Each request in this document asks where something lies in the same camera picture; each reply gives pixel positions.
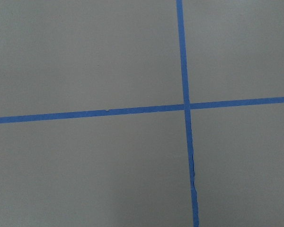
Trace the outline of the brown paper table cover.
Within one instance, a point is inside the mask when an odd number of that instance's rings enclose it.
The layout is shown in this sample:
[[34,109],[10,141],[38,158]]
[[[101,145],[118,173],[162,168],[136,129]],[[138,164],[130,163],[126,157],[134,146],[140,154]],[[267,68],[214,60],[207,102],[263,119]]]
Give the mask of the brown paper table cover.
[[0,0],[0,227],[284,227],[284,0]]

